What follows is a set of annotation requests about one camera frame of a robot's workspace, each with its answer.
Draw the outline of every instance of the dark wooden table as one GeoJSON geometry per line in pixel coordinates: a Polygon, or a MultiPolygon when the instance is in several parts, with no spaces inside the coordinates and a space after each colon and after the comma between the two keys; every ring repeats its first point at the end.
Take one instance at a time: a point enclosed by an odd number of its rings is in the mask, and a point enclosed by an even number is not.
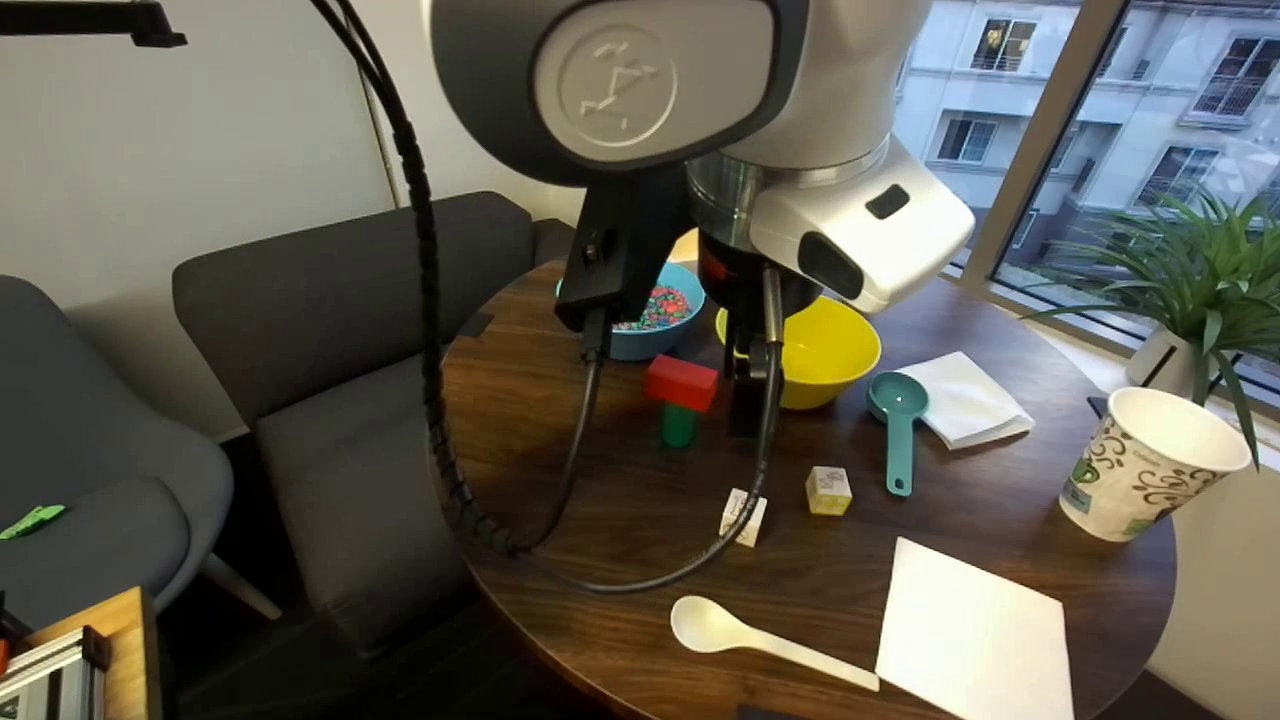
{"type": "MultiPolygon", "coordinates": [[[[500,294],[472,335],[446,350],[446,419],[462,476],[503,524],[534,529],[555,497],[585,366],[575,335],[552,317],[552,279],[534,270],[500,294]]],[[[887,690],[859,692],[754,652],[690,656],[666,634],[677,595],[698,591],[749,626],[875,669],[896,538],[959,556],[1068,610],[1074,716],[1106,707],[1161,642],[1174,554],[1157,524],[1135,546],[1098,546],[1060,516],[1057,492],[1088,445],[1092,384],[1005,312],[933,279],[875,317],[880,369],[962,350],[1033,418],[1034,433],[970,453],[942,453],[917,433],[917,497],[880,488],[884,428],[849,390],[827,411],[782,418],[771,447],[760,548],[727,548],[713,567],[639,595],[590,595],[462,542],[466,567],[519,638],[571,684],[635,716],[940,716],[887,690]],[[840,463],[854,510],[807,516],[805,476],[840,463]]],[[[580,455],[580,488],[541,560],[589,582],[639,582],[696,556],[733,486],[749,488],[752,435],[733,435],[725,408],[688,453],[661,447],[661,408],[643,399],[643,369],[610,366],[580,455]]]]}

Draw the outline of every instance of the orange object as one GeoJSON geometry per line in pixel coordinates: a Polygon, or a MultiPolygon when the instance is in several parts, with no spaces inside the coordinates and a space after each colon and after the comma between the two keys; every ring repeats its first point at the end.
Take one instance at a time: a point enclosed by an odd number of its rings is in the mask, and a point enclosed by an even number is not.
{"type": "Polygon", "coordinates": [[[677,358],[652,358],[643,391],[661,405],[709,411],[717,405],[718,373],[677,358]]]}

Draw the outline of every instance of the black office chair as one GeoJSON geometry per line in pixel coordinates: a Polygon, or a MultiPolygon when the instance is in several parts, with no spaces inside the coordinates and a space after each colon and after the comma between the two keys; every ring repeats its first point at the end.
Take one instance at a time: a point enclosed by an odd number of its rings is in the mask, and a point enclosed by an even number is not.
{"type": "Polygon", "coordinates": [[[130,583],[152,610],[194,572],[240,583],[212,556],[230,505],[224,453],[148,408],[34,284],[0,276],[0,529],[34,505],[62,511],[0,542],[6,612],[31,627],[130,583]]]}
{"type": "MultiPolygon", "coordinates": [[[[435,199],[435,227],[442,342],[569,247],[562,225],[497,191],[435,199]]],[[[466,602],[419,408],[410,213],[190,255],[173,301],[253,428],[315,616],[378,656],[466,602]]]]}

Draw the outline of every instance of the white card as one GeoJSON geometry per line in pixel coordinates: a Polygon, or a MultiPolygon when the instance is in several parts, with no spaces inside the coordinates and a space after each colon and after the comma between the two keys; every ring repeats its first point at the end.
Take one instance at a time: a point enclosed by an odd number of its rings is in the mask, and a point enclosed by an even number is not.
{"type": "Polygon", "coordinates": [[[901,538],[875,677],[967,720],[1070,720],[1065,603],[901,538]]]}

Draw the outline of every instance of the white cup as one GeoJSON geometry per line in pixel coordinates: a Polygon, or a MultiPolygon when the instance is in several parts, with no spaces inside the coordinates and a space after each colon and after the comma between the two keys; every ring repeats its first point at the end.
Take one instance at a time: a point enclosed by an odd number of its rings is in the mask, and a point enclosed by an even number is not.
{"type": "Polygon", "coordinates": [[[1208,408],[1161,390],[1114,390],[1060,510],[1088,538],[1129,546],[1248,459],[1242,435],[1208,408]]]}

